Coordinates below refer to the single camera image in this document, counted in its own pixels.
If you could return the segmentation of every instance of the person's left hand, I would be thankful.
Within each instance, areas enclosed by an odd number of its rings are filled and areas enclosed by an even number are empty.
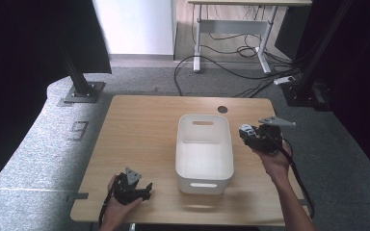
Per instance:
[[[117,176],[114,175],[111,178],[110,183],[107,187],[107,191],[109,191],[113,187],[113,183],[116,177]],[[125,216],[127,216],[127,214],[130,213],[134,208],[136,208],[142,201],[142,198],[138,198],[130,204],[122,205],[114,197],[111,197],[110,201],[107,204],[106,212],[104,213],[103,223],[100,230],[117,230],[117,228],[124,221]]]

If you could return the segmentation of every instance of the gray floor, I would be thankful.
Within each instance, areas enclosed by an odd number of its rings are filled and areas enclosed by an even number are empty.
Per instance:
[[[178,95],[173,81],[177,63],[138,59],[112,64],[112,75],[86,75],[88,80],[106,83],[95,104],[60,103],[72,85],[69,78],[48,88],[40,116],[0,173],[0,230],[91,230],[89,223],[76,223],[69,213],[112,97]],[[231,97],[258,84],[204,67],[200,74],[189,67],[180,69],[178,83],[185,95]],[[261,75],[258,65],[230,67],[244,75]],[[256,97],[269,98],[278,116],[298,124],[283,128],[283,134],[293,144],[299,172],[315,202],[318,229],[370,230],[370,162],[334,114],[288,107],[274,85]],[[81,140],[74,139],[81,134],[72,130],[77,121],[89,123]]]

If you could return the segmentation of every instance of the table top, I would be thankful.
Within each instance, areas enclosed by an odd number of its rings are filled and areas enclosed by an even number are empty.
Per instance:
[[[197,5],[310,6],[311,0],[187,0]]]
[[[227,113],[218,108],[225,106]],[[186,194],[178,189],[175,150],[179,119],[186,114],[227,118],[232,138],[234,174],[223,194]],[[274,116],[268,99],[129,96],[113,98],[86,170],[71,217],[97,221],[107,184],[130,167],[143,178],[137,189],[153,183],[152,196],[127,218],[135,223],[192,223],[223,225],[284,225],[278,193],[257,155],[239,138],[244,123]],[[298,198],[300,187],[290,172]]]

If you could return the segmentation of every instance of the handle cutout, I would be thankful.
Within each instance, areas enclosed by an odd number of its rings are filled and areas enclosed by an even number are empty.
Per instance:
[[[203,184],[203,183],[191,183],[192,187],[196,188],[216,188],[218,187],[217,184]]]
[[[203,125],[203,126],[212,126],[212,121],[193,121],[192,124],[194,125]]]

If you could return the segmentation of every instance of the white storage basket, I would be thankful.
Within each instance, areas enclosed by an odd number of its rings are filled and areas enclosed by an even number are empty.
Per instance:
[[[220,115],[180,118],[175,169],[182,192],[223,193],[234,171],[227,119]]]

